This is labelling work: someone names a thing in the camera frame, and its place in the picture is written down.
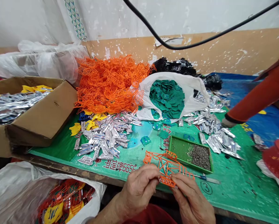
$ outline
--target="white wall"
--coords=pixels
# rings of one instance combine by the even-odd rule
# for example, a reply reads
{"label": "white wall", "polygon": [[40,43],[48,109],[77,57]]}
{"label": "white wall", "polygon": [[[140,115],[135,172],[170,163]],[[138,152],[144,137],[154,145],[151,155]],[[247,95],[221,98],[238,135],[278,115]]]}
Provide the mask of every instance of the white wall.
{"label": "white wall", "polygon": [[0,47],[17,46],[21,40],[72,41],[56,1],[0,0]]}
{"label": "white wall", "polygon": [[[159,35],[223,31],[277,0],[132,0]],[[122,0],[75,0],[87,40],[151,36]],[[279,27],[279,6],[238,30]],[[63,0],[0,0],[0,47],[76,40]]]}
{"label": "white wall", "polygon": [[[277,0],[131,0],[158,35],[219,32]],[[152,36],[121,0],[79,0],[89,40]],[[279,27],[279,6],[238,30]]]}

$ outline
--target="wall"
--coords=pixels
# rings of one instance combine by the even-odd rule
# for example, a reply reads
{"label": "wall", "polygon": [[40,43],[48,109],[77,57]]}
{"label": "wall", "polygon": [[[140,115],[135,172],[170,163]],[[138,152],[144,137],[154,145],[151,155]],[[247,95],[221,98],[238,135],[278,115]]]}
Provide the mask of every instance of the wall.
{"label": "wall", "polygon": [[[187,45],[247,19],[276,0],[131,2],[159,35],[183,37],[182,45]],[[279,58],[279,6],[217,40],[172,51],[154,46],[150,31],[123,1],[75,0],[75,5],[88,36],[85,45],[89,54],[99,59],[132,54],[137,63],[153,63],[162,56],[170,61],[185,57],[203,74],[216,71],[253,75]],[[64,1],[1,0],[0,47],[14,47],[20,40],[45,44],[76,41]]]}

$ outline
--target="finger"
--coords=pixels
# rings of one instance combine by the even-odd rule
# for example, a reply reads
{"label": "finger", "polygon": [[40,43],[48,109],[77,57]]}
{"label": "finger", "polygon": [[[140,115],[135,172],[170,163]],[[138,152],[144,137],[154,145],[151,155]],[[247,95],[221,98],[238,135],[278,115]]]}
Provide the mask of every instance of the finger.
{"label": "finger", "polygon": [[175,176],[172,176],[172,180],[176,183],[180,191],[185,194],[190,202],[195,207],[200,207],[201,198],[200,196],[193,190],[191,187],[186,185],[182,180],[175,178]]}
{"label": "finger", "polygon": [[144,189],[154,178],[158,178],[161,175],[158,169],[145,169],[136,178],[136,186],[140,192],[144,192]]}
{"label": "finger", "polygon": [[190,223],[195,223],[194,215],[192,213],[188,200],[186,199],[184,194],[179,189],[171,188],[171,190],[173,192],[173,195],[174,195],[176,201],[179,204],[180,214],[181,214],[183,223],[186,223],[185,220],[183,220],[183,219],[186,219]]}
{"label": "finger", "polygon": [[157,184],[159,184],[158,179],[154,178],[154,179],[150,180],[150,182],[148,183],[148,185],[146,186],[146,188],[144,190],[143,197],[150,200],[150,198],[152,197],[152,195],[154,194],[154,192],[156,190]]}
{"label": "finger", "polygon": [[197,185],[196,181],[193,178],[190,178],[181,173],[173,174],[173,176],[179,180],[182,180],[187,186],[192,188],[200,198],[204,198],[203,193],[201,192],[199,186]]}
{"label": "finger", "polygon": [[130,174],[134,174],[134,177],[137,177],[144,170],[158,170],[158,167],[154,164],[145,164],[139,169],[132,171]]}

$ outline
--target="person's arm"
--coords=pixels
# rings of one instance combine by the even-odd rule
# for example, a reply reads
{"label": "person's arm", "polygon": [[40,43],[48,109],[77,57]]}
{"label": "person's arm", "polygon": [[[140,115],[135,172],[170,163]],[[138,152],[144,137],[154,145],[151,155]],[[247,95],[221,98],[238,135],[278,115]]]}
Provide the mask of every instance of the person's arm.
{"label": "person's arm", "polygon": [[123,223],[143,211],[152,197],[161,175],[155,165],[144,165],[130,173],[120,193],[86,224]]}
{"label": "person's arm", "polygon": [[204,197],[196,181],[181,173],[172,174],[172,180],[178,186],[178,189],[173,188],[172,191],[179,204],[183,224],[215,224],[214,208]]}

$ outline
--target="brown cardboard box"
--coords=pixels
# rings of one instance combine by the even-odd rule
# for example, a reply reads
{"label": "brown cardboard box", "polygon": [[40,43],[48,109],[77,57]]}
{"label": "brown cardboard box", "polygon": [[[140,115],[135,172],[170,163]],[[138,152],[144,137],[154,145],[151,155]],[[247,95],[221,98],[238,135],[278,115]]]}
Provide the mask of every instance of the brown cardboard box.
{"label": "brown cardboard box", "polygon": [[19,93],[22,85],[45,85],[54,90],[14,122],[0,125],[0,157],[11,157],[12,146],[49,146],[77,101],[75,88],[64,79],[13,77],[0,81],[0,94]]}

